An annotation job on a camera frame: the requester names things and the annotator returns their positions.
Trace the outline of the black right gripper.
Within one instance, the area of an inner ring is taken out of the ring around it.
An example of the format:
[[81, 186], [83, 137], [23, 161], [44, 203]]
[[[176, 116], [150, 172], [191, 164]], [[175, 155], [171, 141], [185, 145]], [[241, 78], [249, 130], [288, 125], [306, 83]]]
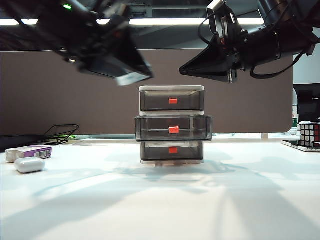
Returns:
[[222, 36], [214, 33], [208, 48], [179, 68], [181, 75], [235, 83], [237, 70], [248, 71], [277, 58], [274, 31], [262, 28], [249, 33], [232, 16], [221, 17], [220, 23]]

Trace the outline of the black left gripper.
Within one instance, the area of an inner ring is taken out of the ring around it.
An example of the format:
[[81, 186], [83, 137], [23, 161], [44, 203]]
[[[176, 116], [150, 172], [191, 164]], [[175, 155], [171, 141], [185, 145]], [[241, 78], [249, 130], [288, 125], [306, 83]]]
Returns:
[[63, 11], [63, 60], [76, 64], [82, 73], [117, 81], [135, 81], [135, 73], [153, 77], [151, 65], [132, 39], [128, 11], [118, 10], [107, 24], [99, 24], [104, 16], [84, 9]]

